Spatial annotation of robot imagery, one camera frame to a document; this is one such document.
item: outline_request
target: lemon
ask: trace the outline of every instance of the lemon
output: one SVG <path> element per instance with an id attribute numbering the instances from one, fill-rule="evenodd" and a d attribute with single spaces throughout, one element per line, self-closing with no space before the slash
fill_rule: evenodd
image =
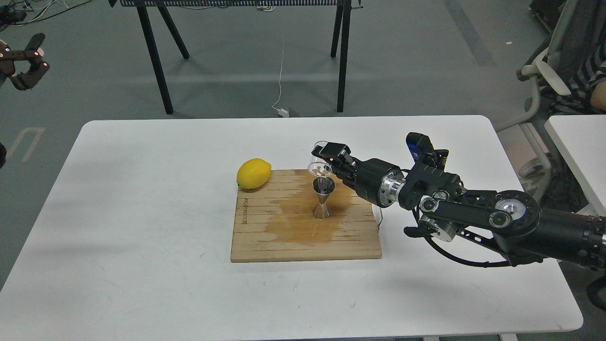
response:
<path id="1" fill-rule="evenodd" d="M 266 183 L 270 175 L 271 164 L 263 159 L 254 158 L 240 166 L 236 182 L 241 188 L 253 189 Z"/>

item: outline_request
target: chair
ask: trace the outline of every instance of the chair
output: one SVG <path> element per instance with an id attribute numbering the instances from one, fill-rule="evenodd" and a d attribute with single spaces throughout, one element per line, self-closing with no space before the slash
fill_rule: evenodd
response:
<path id="1" fill-rule="evenodd" d="M 557 147 L 544 127 L 548 118 L 547 108 L 556 94 L 571 94 L 568 82 L 598 44 L 604 41 L 605 23 L 606 1 L 568 0 L 553 33 L 517 72 L 520 81 L 530 83 L 531 98 L 527 101 L 526 112 L 494 125 L 497 132 L 518 125 L 537 155 L 544 173 L 533 194 L 533 198 L 538 202 L 541 202 L 549 187 L 552 175 L 560 172 L 564 165 Z M 531 127 L 551 153 L 551 161 Z"/>

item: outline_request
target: metal jigger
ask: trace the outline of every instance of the metal jigger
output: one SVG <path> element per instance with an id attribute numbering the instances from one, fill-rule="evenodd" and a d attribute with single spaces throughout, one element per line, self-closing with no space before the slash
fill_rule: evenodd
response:
<path id="1" fill-rule="evenodd" d="M 313 190 L 318 196 L 318 205 L 313 210 L 313 216 L 317 219 L 326 219 L 330 216 L 326 200 L 335 190 L 335 181 L 329 177 L 318 177 L 313 180 Z"/>

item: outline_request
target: table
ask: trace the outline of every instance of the table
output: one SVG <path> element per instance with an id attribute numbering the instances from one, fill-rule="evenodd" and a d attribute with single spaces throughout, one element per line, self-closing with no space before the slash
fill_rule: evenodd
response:
<path id="1" fill-rule="evenodd" d="M 606 215 L 606 116 L 552 116 L 545 130 L 574 177 L 581 185 L 587 201 L 601 215 Z"/>
<path id="2" fill-rule="evenodd" d="M 410 168 L 410 131 L 450 149 L 469 189 L 520 189 L 482 116 L 93 121 L 81 130 L 4 289 L 22 340 L 276 340 L 566 331 L 582 316 L 555 260 L 454 263 L 384 209 L 379 260 L 230 263 L 238 167 L 301 169 L 318 140 Z M 449 251 L 500 257 L 461 238 Z"/>
<path id="3" fill-rule="evenodd" d="M 118 0 L 108 0 L 110 6 L 114 6 Z M 168 27 L 170 34 L 172 35 L 181 55 L 184 59 L 189 59 L 190 54 L 181 39 L 181 35 L 173 22 L 167 7 L 169 6 L 201 6 L 201 7 L 214 7 L 214 6 L 328 6 L 333 5 L 337 7 L 335 16 L 335 27 L 333 29 L 333 40 L 330 49 L 330 57 L 335 58 L 337 54 L 337 46 L 339 44 L 339 32 L 341 33 L 341 49 L 339 55 L 339 87 L 337 91 L 337 112 L 343 112 L 345 102 L 345 76 L 347 74 L 347 51 L 349 47 L 349 26 L 351 21 L 351 0 L 120 0 L 122 6 L 131 6 L 137 8 L 139 15 L 139 21 L 141 22 L 141 28 L 143 29 L 143 35 L 145 37 L 145 43 L 147 44 L 147 50 L 149 51 L 151 64 L 153 66 L 154 73 L 156 75 L 156 81 L 160 90 L 160 96 L 162 96 L 162 102 L 164 103 L 164 110 L 167 115 L 173 113 L 173 104 L 168 93 L 168 85 L 164 78 L 164 71 L 162 70 L 162 64 L 160 62 L 160 56 L 158 55 L 158 48 L 156 47 L 156 40 L 154 39 L 152 32 L 152 25 L 150 23 L 149 15 L 147 14 L 147 7 L 157 7 L 162 15 L 164 23 Z"/>

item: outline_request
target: cutting board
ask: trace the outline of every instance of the cutting board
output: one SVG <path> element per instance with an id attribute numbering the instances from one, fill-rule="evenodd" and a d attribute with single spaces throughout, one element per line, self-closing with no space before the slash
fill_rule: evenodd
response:
<path id="1" fill-rule="evenodd" d="M 381 257 L 371 204 L 333 175 L 335 191 L 327 201 L 330 217 L 316 219 L 314 178 L 306 169 L 272 170 L 262 187 L 238 189 L 232 262 Z"/>

